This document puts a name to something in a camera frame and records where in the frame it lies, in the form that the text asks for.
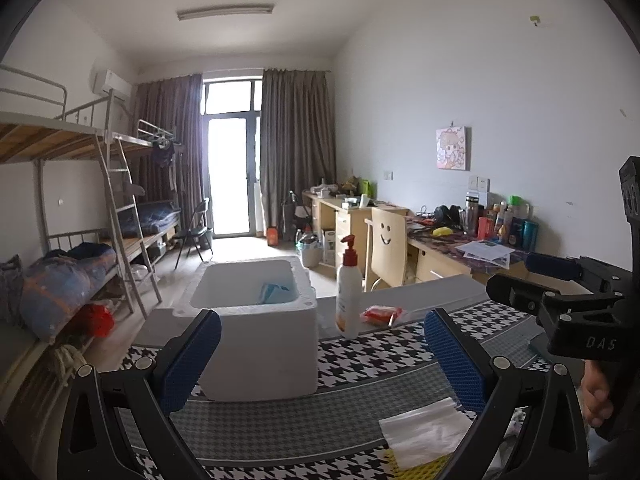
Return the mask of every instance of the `headphones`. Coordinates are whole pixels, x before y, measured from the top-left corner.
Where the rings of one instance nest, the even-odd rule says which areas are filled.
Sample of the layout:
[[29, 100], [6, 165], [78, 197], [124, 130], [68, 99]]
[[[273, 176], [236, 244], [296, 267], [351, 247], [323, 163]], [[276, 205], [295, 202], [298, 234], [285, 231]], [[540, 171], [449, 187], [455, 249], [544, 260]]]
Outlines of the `headphones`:
[[445, 226], [460, 225], [460, 208], [452, 205], [447, 207], [445, 205], [439, 205], [433, 212], [437, 224]]

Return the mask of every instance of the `yellow sponge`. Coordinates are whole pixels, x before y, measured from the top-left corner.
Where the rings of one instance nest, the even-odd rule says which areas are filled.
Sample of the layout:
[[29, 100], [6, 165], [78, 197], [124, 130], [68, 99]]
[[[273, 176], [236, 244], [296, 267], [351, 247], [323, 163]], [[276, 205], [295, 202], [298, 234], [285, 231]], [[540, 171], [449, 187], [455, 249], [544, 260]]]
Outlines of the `yellow sponge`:
[[433, 480], [449, 459], [449, 455], [445, 455], [432, 462], [401, 470], [393, 451], [387, 449], [385, 456], [391, 466], [391, 476], [397, 480]]

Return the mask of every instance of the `styrofoam box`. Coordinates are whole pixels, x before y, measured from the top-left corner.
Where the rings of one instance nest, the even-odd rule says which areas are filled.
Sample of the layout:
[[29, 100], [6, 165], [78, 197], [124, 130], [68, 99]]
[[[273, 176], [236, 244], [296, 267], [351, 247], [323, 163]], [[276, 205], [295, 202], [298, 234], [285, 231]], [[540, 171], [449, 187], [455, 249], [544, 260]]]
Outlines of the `styrofoam box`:
[[[265, 283], [285, 285], [296, 298], [289, 303], [255, 304]], [[220, 344], [199, 381], [205, 396], [247, 401], [314, 393], [316, 304], [316, 292], [295, 256], [201, 264], [174, 304], [173, 314], [190, 319], [201, 309], [212, 308], [222, 320]]]

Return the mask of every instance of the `ceiling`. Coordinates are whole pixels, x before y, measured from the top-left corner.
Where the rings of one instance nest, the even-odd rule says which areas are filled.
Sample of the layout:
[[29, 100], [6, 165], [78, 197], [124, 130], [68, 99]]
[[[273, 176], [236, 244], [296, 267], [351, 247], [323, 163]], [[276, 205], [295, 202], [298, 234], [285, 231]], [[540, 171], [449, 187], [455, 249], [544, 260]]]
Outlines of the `ceiling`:
[[[217, 54], [333, 57], [385, 0], [64, 0], [141, 67]], [[272, 15], [179, 22], [177, 10], [274, 3]]]

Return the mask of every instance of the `bed ladder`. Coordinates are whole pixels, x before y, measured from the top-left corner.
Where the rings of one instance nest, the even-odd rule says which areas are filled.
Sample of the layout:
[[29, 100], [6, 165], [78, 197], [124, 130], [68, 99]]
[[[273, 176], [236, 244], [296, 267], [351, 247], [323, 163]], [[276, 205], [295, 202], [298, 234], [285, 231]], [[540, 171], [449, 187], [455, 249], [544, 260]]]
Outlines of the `bed ladder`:
[[[149, 255], [146, 252], [145, 241], [142, 235], [142, 227], [140, 226], [140, 216], [138, 215], [138, 206], [136, 205], [136, 197], [134, 194], [134, 184], [131, 179], [131, 172], [129, 170], [129, 163], [127, 162], [127, 157], [124, 154], [121, 140], [112, 140], [110, 131], [105, 131], [104, 137], [102, 137], [102, 141], [100, 141], [100, 137], [96, 136], [94, 138], [94, 143], [96, 151], [99, 154], [97, 158], [100, 162], [102, 176], [104, 177], [106, 199], [108, 202], [107, 206], [109, 209], [111, 241], [114, 245], [113, 248], [116, 250], [116, 254], [118, 257], [118, 270], [120, 271], [120, 277], [124, 282], [125, 297], [127, 303], [129, 303], [129, 310], [131, 311], [131, 313], [133, 313], [133, 303], [131, 297], [131, 293], [133, 293], [133, 296], [136, 298], [136, 301], [140, 306], [142, 316], [146, 319], [147, 313], [142, 301], [142, 297], [140, 296], [140, 292], [138, 290], [138, 284], [144, 283], [146, 280], [151, 279], [151, 284], [156, 293], [156, 298], [158, 298], [158, 303], [162, 303], [162, 294], [160, 294], [160, 289], [158, 288], [158, 280], [156, 280], [156, 273], [151, 264], [151, 260], [149, 259]], [[111, 146], [113, 144], [115, 144], [118, 160], [120, 161], [119, 168], [111, 167]], [[116, 206], [113, 193], [113, 184], [111, 183], [112, 174], [121, 174], [124, 176], [124, 178], [122, 179], [122, 192], [123, 196], [128, 196], [130, 198], [130, 202], [123, 205], [122, 207]], [[140, 254], [142, 254], [142, 258], [145, 262], [146, 267], [146, 275], [142, 278], [142, 280], [138, 280], [137, 282], [133, 277], [131, 263], [129, 261], [129, 258], [127, 257], [126, 248], [124, 247], [122, 230], [120, 229], [120, 221], [118, 220], [118, 213], [129, 209], [133, 211], [133, 219], [136, 225], [138, 238], [140, 240]]]

